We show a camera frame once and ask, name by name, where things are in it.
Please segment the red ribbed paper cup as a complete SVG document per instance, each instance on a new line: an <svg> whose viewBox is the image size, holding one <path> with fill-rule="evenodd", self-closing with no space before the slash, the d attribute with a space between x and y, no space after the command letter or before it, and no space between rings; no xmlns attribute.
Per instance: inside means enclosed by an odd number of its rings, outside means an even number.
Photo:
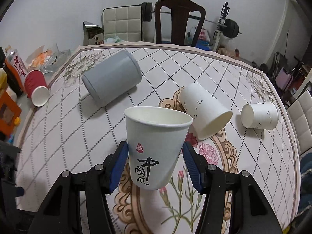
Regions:
<svg viewBox="0 0 312 234"><path fill-rule="evenodd" d="M40 70L32 70L24 81L27 96L36 107L44 106L49 99L49 90L44 74Z"/></svg>

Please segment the white barbell rack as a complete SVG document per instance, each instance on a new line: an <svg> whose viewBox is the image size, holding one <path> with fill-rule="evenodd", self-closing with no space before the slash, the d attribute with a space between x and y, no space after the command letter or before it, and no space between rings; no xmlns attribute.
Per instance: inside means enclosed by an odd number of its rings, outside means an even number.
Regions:
<svg viewBox="0 0 312 234"><path fill-rule="evenodd" d="M216 30L215 30L214 35L213 35L212 46L210 47L210 49L212 51L217 51L219 49L220 40L221 40L222 35L232 39L232 38L237 37L237 35L239 34L238 24L235 21L233 21L227 17L229 11L230 11L229 3L225 2L225 4L223 5L223 7L221 9L221 14L220 14L218 22L210 21L208 19L205 19L205 21L204 21L204 22L208 22L208 23L212 23L212 24L216 25ZM164 13L171 15L171 11L165 12L165 11L161 10L161 14L164 14ZM154 10L148 13L148 16L152 16L152 15L154 15ZM190 12L188 20L189 19L193 19L193 20L196 20L198 22L200 19L200 13L199 12Z"/></svg>

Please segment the dark wooden chair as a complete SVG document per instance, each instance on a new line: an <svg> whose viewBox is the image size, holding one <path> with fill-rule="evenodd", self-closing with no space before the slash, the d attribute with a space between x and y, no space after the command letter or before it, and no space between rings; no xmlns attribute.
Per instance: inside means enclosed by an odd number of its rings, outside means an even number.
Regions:
<svg viewBox="0 0 312 234"><path fill-rule="evenodd" d="M166 7L171 10L171 44L184 45L187 22L190 12L199 12L200 19L196 27L191 47L195 47L206 17L206 10L191 0L162 0L157 1L154 7L155 18L155 38L156 43L162 43L161 31L161 8Z"/></svg>

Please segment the white paper cup right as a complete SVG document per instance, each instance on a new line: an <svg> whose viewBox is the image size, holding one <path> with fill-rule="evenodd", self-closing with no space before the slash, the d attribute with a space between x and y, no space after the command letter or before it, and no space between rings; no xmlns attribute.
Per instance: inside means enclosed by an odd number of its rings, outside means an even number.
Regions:
<svg viewBox="0 0 312 234"><path fill-rule="evenodd" d="M272 102L245 104L241 111L241 122L245 128L273 130L278 120L278 108Z"/></svg>

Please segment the dark gift bag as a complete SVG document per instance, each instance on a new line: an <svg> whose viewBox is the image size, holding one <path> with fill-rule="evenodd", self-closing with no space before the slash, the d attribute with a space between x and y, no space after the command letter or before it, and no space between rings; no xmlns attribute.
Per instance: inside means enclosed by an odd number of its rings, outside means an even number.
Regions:
<svg viewBox="0 0 312 234"><path fill-rule="evenodd" d="M104 43L103 30L99 25L83 21L83 45L98 45Z"/></svg>

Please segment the white paper cup centre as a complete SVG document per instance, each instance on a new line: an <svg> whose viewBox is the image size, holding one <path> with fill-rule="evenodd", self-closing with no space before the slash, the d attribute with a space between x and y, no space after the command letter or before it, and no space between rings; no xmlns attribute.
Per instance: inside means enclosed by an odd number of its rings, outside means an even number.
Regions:
<svg viewBox="0 0 312 234"><path fill-rule="evenodd" d="M198 83L185 86L180 101L186 113L193 117L192 125L200 141L218 133L233 116L231 110Z"/></svg>

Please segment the orange snack bag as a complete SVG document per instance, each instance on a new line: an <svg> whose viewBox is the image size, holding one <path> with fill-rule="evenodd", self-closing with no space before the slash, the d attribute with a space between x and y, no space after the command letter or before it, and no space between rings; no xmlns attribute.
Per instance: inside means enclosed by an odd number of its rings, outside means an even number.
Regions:
<svg viewBox="0 0 312 234"><path fill-rule="evenodd" d="M48 48L42 45L28 56L26 68L28 72L40 70L43 74L52 73L56 70L54 66L59 56L60 51L56 43Z"/></svg>

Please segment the white padded chair right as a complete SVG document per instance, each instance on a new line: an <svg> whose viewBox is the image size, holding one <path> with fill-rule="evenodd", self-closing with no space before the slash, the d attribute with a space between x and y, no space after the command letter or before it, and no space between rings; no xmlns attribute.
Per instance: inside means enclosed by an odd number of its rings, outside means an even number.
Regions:
<svg viewBox="0 0 312 234"><path fill-rule="evenodd" d="M287 114L293 127L299 156L311 152L312 137L312 99L308 90L287 108Z"/></svg>

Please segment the floral diamond pattern tablecloth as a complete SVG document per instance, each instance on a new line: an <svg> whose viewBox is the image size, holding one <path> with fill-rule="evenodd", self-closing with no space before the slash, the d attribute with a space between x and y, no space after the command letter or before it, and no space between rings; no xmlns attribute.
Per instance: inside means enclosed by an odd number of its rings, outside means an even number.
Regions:
<svg viewBox="0 0 312 234"><path fill-rule="evenodd" d="M34 98L17 207L32 233L280 233L297 145L268 77L214 52L80 47Z"/></svg>

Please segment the white paper cup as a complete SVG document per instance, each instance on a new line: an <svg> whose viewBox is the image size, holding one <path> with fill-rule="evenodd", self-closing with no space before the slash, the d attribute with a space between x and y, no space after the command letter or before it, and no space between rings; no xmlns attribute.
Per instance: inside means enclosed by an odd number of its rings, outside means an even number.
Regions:
<svg viewBox="0 0 312 234"><path fill-rule="evenodd" d="M278 120L278 108L272 102L245 104L241 111L241 122L245 128L273 130Z"/></svg>
<svg viewBox="0 0 312 234"><path fill-rule="evenodd" d="M186 113L193 117L192 125L200 141L218 133L233 116L231 110L198 83L185 86L180 101Z"/></svg>

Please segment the red white plastic bag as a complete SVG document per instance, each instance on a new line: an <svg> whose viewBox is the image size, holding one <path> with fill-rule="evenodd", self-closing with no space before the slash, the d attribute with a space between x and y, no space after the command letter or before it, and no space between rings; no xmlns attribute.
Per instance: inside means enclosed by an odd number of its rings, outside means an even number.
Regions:
<svg viewBox="0 0 312 234"><path fill-rule="evenodd" d="M210 34L207 29L202 28L198 36L199 41L210 42Z"/></svg>

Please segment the white cup with black calligraphy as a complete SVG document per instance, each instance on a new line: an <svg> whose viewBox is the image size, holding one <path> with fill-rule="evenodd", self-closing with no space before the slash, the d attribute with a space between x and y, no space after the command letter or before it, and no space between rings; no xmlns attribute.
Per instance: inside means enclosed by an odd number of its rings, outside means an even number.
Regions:
<svg viewBox="0 0 312 234"><path fill-rule="evenodd" d="M136 106L124 110L132 182L146 190L169 183L193 118L177 110Z"/></svg>

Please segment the orange gift box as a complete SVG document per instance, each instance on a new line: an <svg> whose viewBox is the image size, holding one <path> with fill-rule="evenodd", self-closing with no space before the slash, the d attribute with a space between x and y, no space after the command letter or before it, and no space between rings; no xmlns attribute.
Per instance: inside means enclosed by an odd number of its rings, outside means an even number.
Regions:
<svg viewBox="0 0 312 234"><path fill-rule="evenodd" d="M10 136L14 127L18 124L15 120L21 114L21 108L17 103L8 95L5 90L1 90L1 133L5 136Z"/></svg>

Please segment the blue crumpled cloth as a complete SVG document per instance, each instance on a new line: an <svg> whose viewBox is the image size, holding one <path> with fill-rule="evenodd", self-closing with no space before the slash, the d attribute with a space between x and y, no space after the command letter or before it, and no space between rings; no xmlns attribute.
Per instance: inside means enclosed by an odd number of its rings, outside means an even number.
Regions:
<svg viewBox="0 0 312 234"><path fill-rule="evenodd" d="M311 153L300 160L300 201L297 215L303 214L311 207Z"/></svg>

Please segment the white padded chair back left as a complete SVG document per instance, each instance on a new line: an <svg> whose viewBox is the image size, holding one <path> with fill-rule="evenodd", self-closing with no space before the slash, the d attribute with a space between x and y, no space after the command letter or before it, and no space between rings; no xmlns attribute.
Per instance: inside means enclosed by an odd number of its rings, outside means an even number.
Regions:
<svg viewBox="0 0 312 234"><path fill-rule="evenodd" d="M142 12L140 5L103 9L102 28L104 39L119 37L128 42L142 41Z"/></svg>

